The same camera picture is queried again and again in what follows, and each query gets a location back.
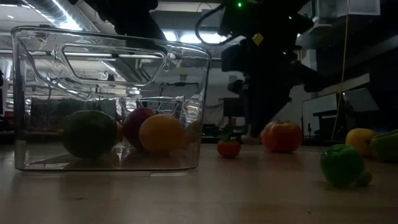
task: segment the desk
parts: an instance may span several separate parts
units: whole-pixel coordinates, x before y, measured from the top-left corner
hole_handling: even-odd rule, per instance
[[[12,146],[0,152],[0,223],[395,223],[398,166],[369,161],[369,187],[330,187],[325,148],[268,154],[243,146],[222,159],[204,144],[200,166],[175,177],[129,173],[22,174]]]

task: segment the yellow cord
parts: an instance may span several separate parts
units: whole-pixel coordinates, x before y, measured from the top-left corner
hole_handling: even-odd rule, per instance
[[[345,40],[344,40],[344,53],[343,53],[343,74],[341,76],[341,82],[340,82],[340,92],[339,92],[339,96],[338,96],[338,102],[337,102],[337,114],[336,114],[336,119],[335,119],[335,125],[333,127],[333,132],[331,134],[331,140],[333,140],[335,138],[335,131],[336,131],[336,127],[337,127],[337,120],[338,120],[338,115],[340,113],[340,103],[341,103],[341,96],[343,93],[343,82],[344,82],[344,74],[346,71],[346,52],[347,52],[347,38],[348,38],[348,14],[346,17],[346,34],[345,34]]]

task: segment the container handle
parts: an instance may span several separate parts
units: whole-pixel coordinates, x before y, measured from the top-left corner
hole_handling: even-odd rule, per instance
[[[85,49],[101,49],[101,50],[117,50],[119,52],[126,52],[126,53],[145,53],[150,56],[155,56],[157,58],[162,59],[162,64],[158,67],[155,71],[153,76],[146,82],[146,83],[134,83],[134,82],[121,82],[121,81],[107,81],[107,80],[87,80],[77,76],[75,71],[73,70],[72,66],[67,59],[65,48],[67,47],[81,47]],[[124,86],[146,86],[151,84],[155,78],[158,76],[160,71],[165,67],[167,55],[159,50],[148,50],[148,49],[139,49],[139,48],[132,48],[132,47],[115,47],[115,46],[105,46],[105,45],[96,45],[96,44],[82,44],[82,43],[71,43],[71,42],[64,42],[63,44],[59,45],[55,51],[55,57],[66,66],[67,73],[69,74],[70,78],[73,81],[84,83],[84,84],[102,84],[102,85],[124,85]]]

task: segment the cable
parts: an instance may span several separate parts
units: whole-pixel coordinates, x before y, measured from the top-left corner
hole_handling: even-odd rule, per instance
[[[207,2],[201,2],[201,3],[199,3],[199,5],[198,5],[198,7],[197,7],[197,12],[199,11],[199,7],[200,7],[202,4],[206,4],[206,5],[208,5],[208,6],[210,7],[210,9],[214,9],[213,6],[211,6],[211,4],[208,4]]]
[[[351,0],[348,0],[348,9],[351,5]],[[343,73],[341,75],[341,83],[340,83],[340,92],[338,96],[338,102],[337,102],[337,114],[336,114],[336,119],[335,119],[335,125],[333,126],[333,132],[331,133],[331,140],[335,138],[335,131],[337,127],[337,121],[338,121],[338,115],[340,113],[340,104],[341,104],[341,96],[343,95],[343,82],[344,82],[344,75],[345,75],[345,70],[346,70],[346,53],[347,53],[347,39],[348,39],[348,16],[346,18],[346,34],[345,34],[345,39],[344,39],[344,52],[343,52]]]
[[[222,45],[224,45],[224,44],[226,44],[226,43],[228,43],[228,42],[230,42],[231,40],[233,40],[233,39],[236,38],[236,36],[231,36],[231,37],[228,37],[226,40],[221,41],[221,42],[218,43],[218,44],[211,44],[211,43],[205,42],[205,41],[200,37],[199,28],[200,28],[201,23],[202,23],[205,19],[207,19],[207,18],[209,18],[211,15],[213,15],[214,13],[216,13],[216,12],[222,10],[224,7],[225,7],[225,4],[220,4],[220,5],[217,6],[215,9],[212,9],[212,10],[210,10],[209,12],[207,12],[206,14],[204,14],[201,18],[199,18],[198,22],[196,23],[196,25],[195,25],[195,35],[198,37],[198,39],[199,39],[203,44],[209,45],[209,46],[222,46]]]

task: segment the red apple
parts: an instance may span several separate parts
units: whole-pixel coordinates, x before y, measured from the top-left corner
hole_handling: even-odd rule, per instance
[[[124,137],[138,150],[144,150],[139,140],[139,129],[143,122],[155,115],[149,108],[137,108],[127,115],[123,124]]]

